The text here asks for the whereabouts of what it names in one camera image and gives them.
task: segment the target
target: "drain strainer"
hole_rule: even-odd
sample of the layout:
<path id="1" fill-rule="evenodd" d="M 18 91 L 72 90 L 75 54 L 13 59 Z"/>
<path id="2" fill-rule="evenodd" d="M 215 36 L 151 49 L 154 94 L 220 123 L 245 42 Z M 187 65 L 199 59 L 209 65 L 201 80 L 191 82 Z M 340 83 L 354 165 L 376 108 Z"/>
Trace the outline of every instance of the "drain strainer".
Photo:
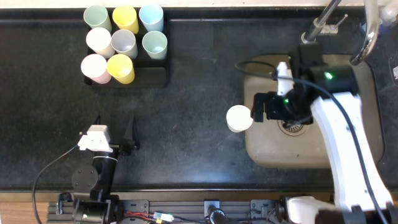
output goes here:
<path id="1" fill-rule="evenodd" d="M 289 128 L 284 128 L 285 121 L 278 120 L 278 126 L 280 130 L 282 130 L 285 134 L 289 136 L 298 136 L 301 135 L 307 130 L 308 125 L 296 124 Z"/>

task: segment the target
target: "green light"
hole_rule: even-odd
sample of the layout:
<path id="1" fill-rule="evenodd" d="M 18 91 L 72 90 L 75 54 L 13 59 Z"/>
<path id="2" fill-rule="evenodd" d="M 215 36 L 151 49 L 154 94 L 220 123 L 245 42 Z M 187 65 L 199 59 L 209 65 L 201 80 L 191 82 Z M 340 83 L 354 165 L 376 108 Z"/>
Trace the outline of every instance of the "green light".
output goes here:
<path id="1" fill-rule="evenodd" d="M 325 74 L 325 77 L 329 80 L 331 80 L 333 78 L 333 75 L 329 72 L 324 72 L 324 74 Z"/>

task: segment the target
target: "plastic cup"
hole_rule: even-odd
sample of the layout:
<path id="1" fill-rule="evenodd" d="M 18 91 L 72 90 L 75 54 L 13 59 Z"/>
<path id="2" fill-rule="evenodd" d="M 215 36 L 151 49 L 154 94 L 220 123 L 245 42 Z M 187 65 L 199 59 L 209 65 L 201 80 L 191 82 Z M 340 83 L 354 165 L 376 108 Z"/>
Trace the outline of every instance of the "plastic cup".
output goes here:
<path id="1" fill-rule="evenodd" d="M 85 76 L 99 84 L 105 84 L 112 78 L 106 67 L 106 59 L 98 54 L 87 55 L 80 66 Z"/>
<path id="2" fill-rule="evenodd" d="M 98 27 L 90 30 L 86 36 L 87 45 L 102 55 L 104 58 L 110 58 L 114 55 L 114 49 L 111 45 L 111 34 L 105 28 Z"/>
<path id="3" fill-rule="evenodd" d="M 138 33 L 137 12 L 132 6 L 119 6 L 112 13 L 113 21 L 120 29 L 126 29 L 133 34 Z"/>
<path id="4" fill-rule="evenodd" d="M 112 47 L 119 54 L 136 58 L 138 55 L 136 37 L 129 30 L 118 30 L 112 35 Z"/>
<path id="5" fill-rule="evenodd" d="M 250 109 L 242 105 L 231 107 L 226 114 L 226 122 L 229 130 L 235 133 L 250 128 L 253 123 L 253 119 L 250 117 Z"/>
<path id="6" fill-rule="evenodd" d="M 150 31 L 163 31 L 163 9 L 159 5 L 146 5 L 139 11 L 139 18 Z"/>
<path id="7" fill-rule="evenodd" d="M 122 54 L 113 55 L 108 60 L 108 72 L 122 84 L 129 84 L 135 78 L 131 59 Z"/>
<path id="8" fill-rule="evenodd" d="M 142 38 L 142 46 L 152 59 L 164 59 L 167 55 L 167 38 L 159 31 L 150 31 Z"/>
<path id="9" fill-rule="evenodd" d="M 112 31 L 111 21 L 109 20 L 108 11 L 104 6 L 90 6 L 85 10 L 83 15 L 85 22 L 91 28 L 102 27 L 107 29 L 109 32 Z"/>

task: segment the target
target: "black countertop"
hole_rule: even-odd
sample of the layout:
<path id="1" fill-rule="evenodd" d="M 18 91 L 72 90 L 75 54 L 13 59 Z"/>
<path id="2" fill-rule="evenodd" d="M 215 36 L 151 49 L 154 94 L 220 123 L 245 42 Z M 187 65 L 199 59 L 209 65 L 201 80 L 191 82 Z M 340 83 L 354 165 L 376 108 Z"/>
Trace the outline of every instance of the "black countertop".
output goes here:
<path id="1" fill-rule="evenodd" d="M 50 19 L 43 12 L 25 12 L 30 20 L 8 11 L 0 18 L 0 190 L 29 190 L 41 168 L 74 146 L 78 133 L 97 114 L 116 138 L 132 113 L 137 116 L 141 149 L 119 158 L 115 191 L 331 190 L 328 169 L 257 166 L 244 148 L 244 134 L 233 134 L 225 120 L 231 106 L 243 104 L 243 75 L 234 63 L 296 48 L 320 11 L 273 9 L 261 11 L 260 19 L 247 11 L 252 18 L 245 20 L 186 20 L 190 13 L 215 18 L 219 12 L 166 10 L 174 15 L 169 17 L 169 84 L 142 90 L 94 90 L 83 83 L 83 10 L 45 11 Z M 337 36 L 317 39 L 324 53 L 352 54 L 362 44 L 358 25 L 363 15 L 357 9 L 348 12 L 353 16 Z M 337 12 L 330 22 L 343 13 Z M 397 27 L 381 36 L 368 58 L 386 142 L 377 168 L 390 189 L 398 187 L 398 86 L 391 74 L 398 66 L 397 36 Z M 91 163 L 92 156 L 88 151 L 72 152 L 43 174 L 38 188 L 71 189 L 72 172 Z"/>

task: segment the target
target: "sink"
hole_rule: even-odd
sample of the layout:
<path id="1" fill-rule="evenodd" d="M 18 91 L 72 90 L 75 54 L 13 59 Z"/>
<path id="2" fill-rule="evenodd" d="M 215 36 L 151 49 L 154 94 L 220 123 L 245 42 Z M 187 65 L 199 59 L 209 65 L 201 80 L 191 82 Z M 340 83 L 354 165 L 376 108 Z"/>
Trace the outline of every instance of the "sink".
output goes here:
<path id="1" fill-rule="evenodd" d="M 348 64 L 350 55 L 323 55 L 323 60 L 330 65 Z M 260 55 L 252 58 L 278 65 L 288 62 L 287 55 Z M 375 162 L 384 152 L 379 108 L 376 99 L 373 73 L 366 62 L 352 66 L 359 85 L 362 99 L 362 117 L 368 143 Z M 250 72 L 271 72 L 269 67 L 249 64 L 245 67 Z M 246 75 L 244 78 L 244 105 L 249 109 L 253 105 L 256 93 L 277 91 L 277 82 L 265 78 Z M 329 160 L 323 136 L 317 121 L 311 125 L 296 125 L 284 129 L 283 121 L 267 120 L 256 123 L 245 131 L 246 150 L 251 159 L 259 166 L 269 168 L 328 168 Z"/>

